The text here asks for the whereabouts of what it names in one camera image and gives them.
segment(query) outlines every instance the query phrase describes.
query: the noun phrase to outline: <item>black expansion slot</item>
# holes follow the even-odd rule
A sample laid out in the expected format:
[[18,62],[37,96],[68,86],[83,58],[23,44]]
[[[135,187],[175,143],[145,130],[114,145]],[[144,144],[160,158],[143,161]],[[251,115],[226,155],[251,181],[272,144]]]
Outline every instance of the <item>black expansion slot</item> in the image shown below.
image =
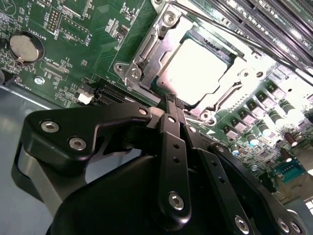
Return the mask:
[[278,0],[283,6],[285,6],[292,14],[295,16],[303,25],[307,27],[313,33],[313,25],[309,23],[307,17],[301,15],[303,11],[307,12],[311,17],[313,16],[312,7],[307,4],[304,0],[298,0],[298,3],[302,5],[302,7],[293,6],[292,4],[288,3],[286,0]]
[[244,9],[252,15],[257,22],[259,22],[262,25],[266,25],[266,27],[269,29],[269,31],[276,37],[279,38],[285,45],[287,45],[297,56],[298,58],[301,58],[305,63],[304,65],[312,66],[313,59],[306,53],[304,53],[284,32],[281,32],[276,29],[272,25],[272,23],[266,19],[266,17],[260,12],[253,10],[253,7],[251,6],[251,3],[247,2],[246,0],[237,0],[237,2],[244,7]]
[[[276,26],[280,28],[281,31],[285,32],[289,38],[291,38],[301,49],[306,52],[308,55],[313,56],[313,42],[311,41],[311,37],[306,36],[309,31],[306,30],[304,26],[302,26],[295,18],[293,18],[288,11],[284,9],[279,3],[268,0],[271,4],[266,3],[264,1],[257,1],[257,0],[249,0],[262,14],[267,16]],[[290,26],[297,34],[300,35],[296,37],[294,34],[290,32],[286,28],[286,24]]]
[[141,103],[146,106],[151,106],[146,101],[137,98],[133,94],[124,91],[123,89],[111,84],[110,82],[102,79],[97,83],[92,84],[95,87],[94,99],[91,104],[93,105],[107,105],[111,103],[125,103],[130,102],[127,98]]
[[[245,25],[248,25],[251,29],[254,28],[254,25],[247,20],[245,17],[243,17],[239,12],[234,11],[234,9],[230,8],[227,4],[224,4],[224,2],[221,2],[221,0],[215,0],[218,1],[221,5],[223,5],[228,11],[232,12],[236,17],[238,17],[242,22],[245,23]],[[273,48],[276,48],[276,51],[279,51],[279,55],[283,55],[283,58],[287,58],[292,64],[296,65],[299,68],[303,68],[303,65],[298,62],[298,60],[291,57],[287,52],[280,49],[277,44],[275,44],[272,40],[270,40],[268,37],[264,36],[261,31],[253,29],[251,33],[254,33],[256,37],[258,37],[260,40],[265,41],[268,45],[270,45],[269,49],[272,50]]]

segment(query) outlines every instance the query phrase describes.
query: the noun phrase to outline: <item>screw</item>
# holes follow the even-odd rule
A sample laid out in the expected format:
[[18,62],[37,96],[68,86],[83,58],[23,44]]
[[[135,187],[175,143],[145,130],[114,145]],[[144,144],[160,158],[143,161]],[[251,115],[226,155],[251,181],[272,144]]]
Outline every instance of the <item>screw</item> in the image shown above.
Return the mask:
[[148,112],[147,112],[146,110],[144,110],[144,109],[139,108],[138,110],[139,110],[139,112],[140,112],[142,115],[147,115],[147,114],[148,114]]
[[171,11],[167,11],[163,16],[163,21],[168,27],[172,27],[176,22],[176,15]]
[[264,73],[263,73],[263,72],[261,72],[261,71],[260,71],[260,72],[257,72],[257,73],[256,73],[256,77],[260,78],[260,77],[262,77],[262,76],[263,76],[263,74],[264,74]]
[[242,219],[239,215],[235,217],[235,223],[238,229],[243,233],[243,234],[249,234],[249,226],[247,223]]
[[289,233],[289,232],[290,232],[289,227],[287,226],[287,224],[286,224],[283,220],[278,219],[278,220],[277,220],[277,223],[278,223],[279,227],[280,227],[284,232],[286,232],[286,233]]
[[14,81],[15,81],[15,82],[21,82],[21,78],[20,78],[20,77],[16,77],[16,78],[14,79]]
[[193,133],[197,132],[197,130],[193,126],[189,126],[189,130],[191,130]]
[[168,201],[175,210],[181,211],[184,208],[184,201],[176,193],[171,193],[168,197]]
[[132,69],[132,77],[138,79],[141,76],[141,71],[138,69]]
[[224,153],[224,149],[223,149],[222,146],[217,145],[217,146],[216,146],[216,149],[219,150],[221,153]]
[[299,226],[294,223],[292,220],[290,221],[291,226],[293,227],[294,230],[296,230],[297,233],[301,233],[301,229],[299,228]]
[[172,123],[176,122],[175,119],[172,118],[172,117],[168,117],[168,119],[169,119],[169,121],[172,122]]
[[255,171],[257,171],[257,170],[258,170],[258,166],[257,166],[257,165],[253,165],[253,166],[251,167],[251,171],[255,172]]
[[45,83],[45,80],[43,77],[41,76],[36,76],[35,79],[34,79],[34,82],[37,84],[37,85],[43,85]]
[[44,121],[40,126],[43,131],[48,133],[55,133],[60,129],[59,125],[53,121]]
[[78,138],[78,137],[71,138],[68,144],[72,149],[75,149],[78,151],[84,150],[87,147],[86,142],[83,139]]

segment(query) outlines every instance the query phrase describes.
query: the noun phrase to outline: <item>gray metal panel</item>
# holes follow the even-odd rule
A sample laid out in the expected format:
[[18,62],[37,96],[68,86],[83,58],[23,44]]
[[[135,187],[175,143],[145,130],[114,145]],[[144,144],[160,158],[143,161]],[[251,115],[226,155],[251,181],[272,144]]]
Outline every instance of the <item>gray metal panel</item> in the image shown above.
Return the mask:
[[42,108],[0,89],[0,234],[44,235],[52,218],[44,204],[29,196],[11,178],[11,167],[23,120]]
[[[14,184],[11,167],[24,118],[34,111],[59,107],[37,96],[31,96],[19,87],[0,88],[0,235],[44,235],[52,217],[43,203]],[[86,172],[87,182],[138,155],[137,150],[126,156],[113,156],[91,164]]]

